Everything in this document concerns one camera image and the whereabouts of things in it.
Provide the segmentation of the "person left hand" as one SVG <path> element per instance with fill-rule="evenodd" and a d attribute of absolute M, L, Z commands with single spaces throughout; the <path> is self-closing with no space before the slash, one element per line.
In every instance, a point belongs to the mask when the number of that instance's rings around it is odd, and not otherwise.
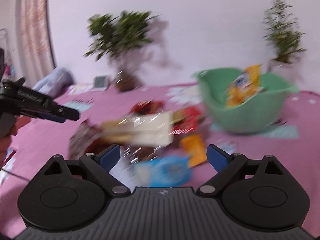
<path fill-rule="evenodd" d="M 28 116 L 20 116 L 17 118 L 17 124 L 15 124 L 8 135 L 6 137 L 1 139 L 1 167 L 4 166 L 6 156 L 7 156 L 7 150 L 12 142 L 12 136 L 16 136 L 18 133 L 18 130 L 28 124 L 30 122 L 31 118 Z"/>

